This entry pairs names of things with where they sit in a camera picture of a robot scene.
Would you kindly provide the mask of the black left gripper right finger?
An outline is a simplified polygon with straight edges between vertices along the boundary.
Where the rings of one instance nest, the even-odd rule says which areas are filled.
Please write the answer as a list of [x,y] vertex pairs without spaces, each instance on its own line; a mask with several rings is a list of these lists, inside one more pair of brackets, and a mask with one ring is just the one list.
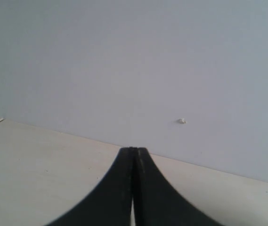
[[187,201],[160,172],[146,148],[134,148],[132,197],[137,226],[220,226]]

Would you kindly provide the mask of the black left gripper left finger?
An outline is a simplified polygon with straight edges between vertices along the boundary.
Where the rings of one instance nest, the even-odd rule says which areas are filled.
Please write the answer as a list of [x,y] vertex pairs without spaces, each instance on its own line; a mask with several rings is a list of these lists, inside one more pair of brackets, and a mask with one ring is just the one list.
[[95,188],[50,226],[131,225],[132,147],[121,148],[110,169]]

